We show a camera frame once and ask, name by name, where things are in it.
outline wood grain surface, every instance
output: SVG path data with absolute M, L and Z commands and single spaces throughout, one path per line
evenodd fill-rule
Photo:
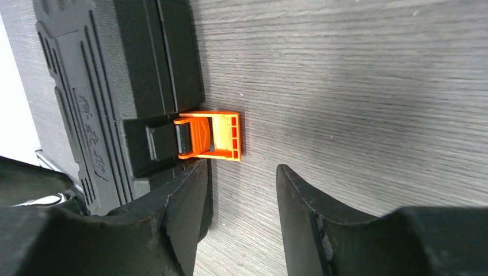
M 210 109 L 241 112 L 213 163 L 196 275 L 286 275 L 275 169 L 365 212 L 488 203 L 488 2 L 191 0 Z M 30 1 L 0 12 L 44 151 L 74 168 Z

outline wooden floor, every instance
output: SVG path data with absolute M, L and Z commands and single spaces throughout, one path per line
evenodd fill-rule
M 488 2 L 191 0 L 207 101 L 241 112 L 213 164 L 195 275 L 286 275 L 275 169 L 375 215 L 488 203 Z M 0 13 L 45 152 L 75 174 L 28 0 Z

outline orange plastic clip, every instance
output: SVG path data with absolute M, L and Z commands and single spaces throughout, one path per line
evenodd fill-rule
M 210 125 L 212 118 L 213 147 L 210 151 Z M 180 113 L 173 121 L 176 125 L 189 123 L 192 152 L 178 158 L 215 158 L 241 161 L 241 130 L 239 113 L 230 111 L 194 111 Z

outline orange latch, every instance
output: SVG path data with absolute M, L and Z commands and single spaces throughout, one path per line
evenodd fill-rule
M 214 150 L 210 151 L 210 125 L 212 118 L 212 134 Z M 239 113 L 230 111 L 194 111 L 180 113 L 174 124 L 189 123 L 192 152 L 178 154 L 180 159 L 191 157 L 216 158 L 241 161 L 241 131 Z

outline textured black plastic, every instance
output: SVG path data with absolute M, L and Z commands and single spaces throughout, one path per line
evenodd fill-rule
M 192 141 L 190 140 L 190 124 L 175 125 L 176 140 L 178 141 L 178 153 L 186 154 L 192 151 Z
M 34 8 L 91 214 L 181 171 L 174 129 L 162 126 L 203 100 L 188 4 L 34 0 Z M 151 140 L 154 126 L 162 128 Z

